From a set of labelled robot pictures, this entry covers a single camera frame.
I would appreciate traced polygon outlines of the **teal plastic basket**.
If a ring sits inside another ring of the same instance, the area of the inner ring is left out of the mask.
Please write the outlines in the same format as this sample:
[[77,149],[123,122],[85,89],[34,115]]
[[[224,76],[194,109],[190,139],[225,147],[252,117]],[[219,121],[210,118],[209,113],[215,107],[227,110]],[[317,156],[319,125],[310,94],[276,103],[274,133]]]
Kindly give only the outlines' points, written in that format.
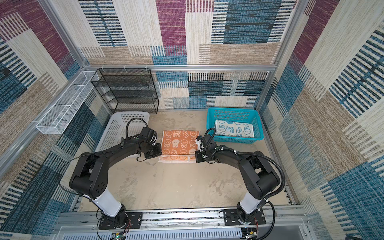
[[264,139],[259,113],[236,108],[209,108],[207,129],[216,130],[214,141],[253,144]]

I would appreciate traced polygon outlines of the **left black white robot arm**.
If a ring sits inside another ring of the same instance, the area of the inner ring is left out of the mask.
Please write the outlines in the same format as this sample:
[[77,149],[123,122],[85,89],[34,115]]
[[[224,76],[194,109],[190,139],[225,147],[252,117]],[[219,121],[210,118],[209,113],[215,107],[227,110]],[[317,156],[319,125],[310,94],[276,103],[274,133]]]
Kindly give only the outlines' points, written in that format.
[[143,119],[129,120],[126,131],[133,121],[141,121],[145,125],[139,134],[129,137],[126,133],[119,144],[109,149],[81,154],[69,181],[71,190],[99,208],[103,223],[111,229],[127,227],[129,220],[125,206],[108,190],[109,169],[132,155],[143,154],[147,160],[162,155],[161,144],[156,142],[157,132],[149,128]]

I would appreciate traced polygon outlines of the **teal bicycle print towel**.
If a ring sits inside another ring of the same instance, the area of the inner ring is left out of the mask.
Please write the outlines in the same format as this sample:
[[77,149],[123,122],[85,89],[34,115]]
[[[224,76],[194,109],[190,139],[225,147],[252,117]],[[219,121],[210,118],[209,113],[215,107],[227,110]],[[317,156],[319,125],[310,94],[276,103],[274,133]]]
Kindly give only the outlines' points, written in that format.
[[220,136],[254,138],[254,127],[249,123],[215,120],[216,133]]

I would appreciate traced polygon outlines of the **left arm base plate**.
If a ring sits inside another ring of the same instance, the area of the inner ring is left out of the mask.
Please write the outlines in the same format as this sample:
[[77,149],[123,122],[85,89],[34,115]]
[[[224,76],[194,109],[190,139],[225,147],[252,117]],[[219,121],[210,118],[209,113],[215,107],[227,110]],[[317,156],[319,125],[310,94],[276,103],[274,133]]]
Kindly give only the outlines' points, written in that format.
[[116,217],[103,215],[98,230],[128,230],[139,229],[142,223],[143,212],[125,212]]

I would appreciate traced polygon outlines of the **white plastic laundry basket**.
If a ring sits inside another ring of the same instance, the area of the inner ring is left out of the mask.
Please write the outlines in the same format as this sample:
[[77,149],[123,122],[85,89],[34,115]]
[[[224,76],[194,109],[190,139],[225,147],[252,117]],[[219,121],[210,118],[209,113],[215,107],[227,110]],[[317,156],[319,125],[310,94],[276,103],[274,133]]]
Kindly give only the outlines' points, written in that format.
[[98,143],[96,152],[103,151],[120,144],[121,138],[126,138],[126,126],[132,118],[143,119],[148,124],[150,114],[147,112],[119,112],[113,114]]

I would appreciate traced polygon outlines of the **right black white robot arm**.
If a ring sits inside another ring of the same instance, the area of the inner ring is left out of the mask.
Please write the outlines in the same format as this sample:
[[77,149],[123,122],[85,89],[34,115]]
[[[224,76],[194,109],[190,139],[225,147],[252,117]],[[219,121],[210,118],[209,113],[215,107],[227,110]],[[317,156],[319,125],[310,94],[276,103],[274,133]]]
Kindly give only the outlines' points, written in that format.
[[[276,223],[276,209],[270,198],[280,193],[286,185],[286,177],[281,166],[262,152],[239,152],[214,141],[216,130],[208,129],[203,136],[197,136],[195,142],[197,163],[226,164],[238,169],[242,175],[247,193],[238,202],[235,209],[224,209],[219,217],[227,226],[247,225],[243,230],[244,240],[264,240]],[[263,235],[259,234],[259,225],[265,224],[263,207],[272,209],[272,221]]]

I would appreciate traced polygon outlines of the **orange bear print towel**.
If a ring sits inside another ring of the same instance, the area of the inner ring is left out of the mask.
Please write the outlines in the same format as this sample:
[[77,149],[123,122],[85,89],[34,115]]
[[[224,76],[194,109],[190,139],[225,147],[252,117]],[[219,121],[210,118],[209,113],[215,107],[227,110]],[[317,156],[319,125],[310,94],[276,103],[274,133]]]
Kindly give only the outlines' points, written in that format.
[[196,139],[199,131],[164,130],[160,163],[196,163]]

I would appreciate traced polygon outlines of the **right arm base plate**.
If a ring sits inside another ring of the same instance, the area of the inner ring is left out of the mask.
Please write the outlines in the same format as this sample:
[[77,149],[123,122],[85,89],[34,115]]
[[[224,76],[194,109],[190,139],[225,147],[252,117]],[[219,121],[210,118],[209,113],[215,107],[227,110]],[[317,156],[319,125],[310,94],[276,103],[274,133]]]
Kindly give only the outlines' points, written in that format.
[[265,215],[262,210],[255,210],[247,214],[241,209],[224,209],[219,211],[219,217],[224,219],[226,226],[266,224]]

